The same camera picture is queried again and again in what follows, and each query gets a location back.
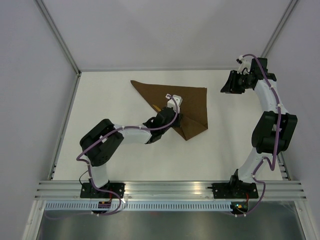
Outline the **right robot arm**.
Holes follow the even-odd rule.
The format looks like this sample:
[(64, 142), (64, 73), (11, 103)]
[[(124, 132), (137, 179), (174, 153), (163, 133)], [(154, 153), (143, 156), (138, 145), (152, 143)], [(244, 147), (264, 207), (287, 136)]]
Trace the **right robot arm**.
[(277, 78), (268, 72), (267, 58), (253, 54), (250, 57), (251, 61), (245, 55), (237, 58), (239, 68), (230, 72), (221, 93), (243, 94), (252, 89), (262, 115), (252, 132), (252, 150), (244, 164), (235, 170), (229, 182), (212, 185), (215, 199), (257, 199), (257, 184), (265, 184), (258, 180), (259, 174), (264, 167), (275, 170), (277, 157), (288, 149), (298, 123), (297, 116), (290, 114), (281, 101)]

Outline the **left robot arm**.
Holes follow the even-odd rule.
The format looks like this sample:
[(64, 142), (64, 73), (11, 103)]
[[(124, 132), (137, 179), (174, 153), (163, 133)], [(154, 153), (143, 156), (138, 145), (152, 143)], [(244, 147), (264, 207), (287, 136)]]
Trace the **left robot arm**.
[(168, 106), (137, 126), (121, 126), (109, 119), (100, 121), (79, 141), (82, 153), (76, 159), (87, 164), (92, 193), (98, 198), (108, 195), (110, 181), (106, 165), (121, 145), (153, 144), (170, 128), (178, 128), (180, 122), (180, 109)]

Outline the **brown cloth napkin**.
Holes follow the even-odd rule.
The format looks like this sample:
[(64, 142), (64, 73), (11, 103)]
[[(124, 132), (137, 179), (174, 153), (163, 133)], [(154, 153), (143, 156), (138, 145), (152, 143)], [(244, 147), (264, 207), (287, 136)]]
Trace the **brown cloth napkin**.
[[(154, 110), (153, 105), (158, 106), (160, 109), (167, 106), (168, 100), (165, 98), (166, 94), (182, 97), (180, 113), (183, 116), (180, 127), (173, 129), (186, 141), (208, 129), (206, 88), (146, 84), (135, 80), (131, 80), (130, 82)], [(147, 128), (150, 128), (150, 120), (145, 125)]]

